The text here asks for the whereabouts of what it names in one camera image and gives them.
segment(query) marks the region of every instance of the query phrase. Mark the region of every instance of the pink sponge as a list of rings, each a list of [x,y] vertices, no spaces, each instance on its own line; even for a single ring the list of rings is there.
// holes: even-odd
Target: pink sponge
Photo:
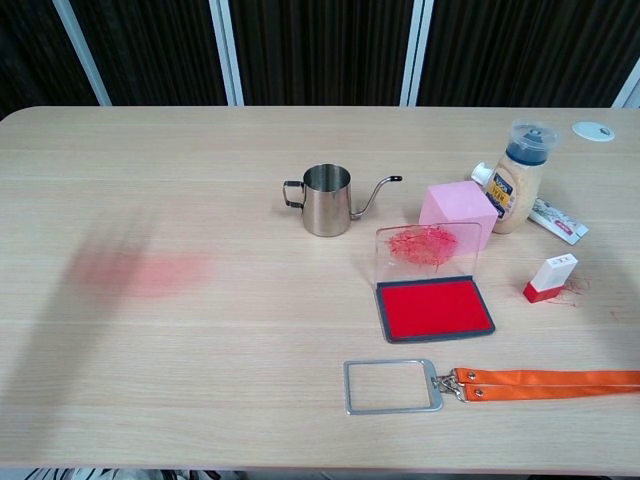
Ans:
[[[482,226],[482,250],[498,218],[498,211],[475,182],[444,183],[427,189],[420,225],[445,222],[476,222]]]

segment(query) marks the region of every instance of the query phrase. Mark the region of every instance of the metal clip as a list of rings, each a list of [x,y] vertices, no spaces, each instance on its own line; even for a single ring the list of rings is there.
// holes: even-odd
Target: metal clip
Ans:
[[[449,375],[440,375],[436,377],[435,387],[442,393],[453,393],[458,400],[467,403],[464,394],[464,385],[458,382],[455,370],[451,370]]]

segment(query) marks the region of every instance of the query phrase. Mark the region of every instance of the dark curtain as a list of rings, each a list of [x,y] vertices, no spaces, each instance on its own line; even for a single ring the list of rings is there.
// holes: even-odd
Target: dark curtain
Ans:
[[[97,105],[50,0],[0,1],[0,119],[36,105]]]
[[[436,0],[418,104],[610,107],[638,56],[637,0]]]
[[[207,0],[71,0],[114,105],[226,105]]]
[[[247,105],[398,105],[412,0],[231,0]]]

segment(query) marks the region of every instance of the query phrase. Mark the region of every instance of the mayonnaise bottle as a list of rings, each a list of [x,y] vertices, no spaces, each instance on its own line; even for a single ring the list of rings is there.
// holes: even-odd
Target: mayonnaise bottle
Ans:
[[[525,222],[538,196],[544,164],[557,144],[558,133],[548,125],[513,122],[511,141],[485,187],[498,210],[494,232],[511,233]]]

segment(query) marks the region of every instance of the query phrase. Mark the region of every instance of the orange lanyard strap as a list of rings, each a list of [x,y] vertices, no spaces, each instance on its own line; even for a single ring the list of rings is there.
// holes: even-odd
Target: orange lanyard strap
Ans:
[[[453,373],[468,402],[640,393],[640,371],[632,370],[556,372],[456,368]]]

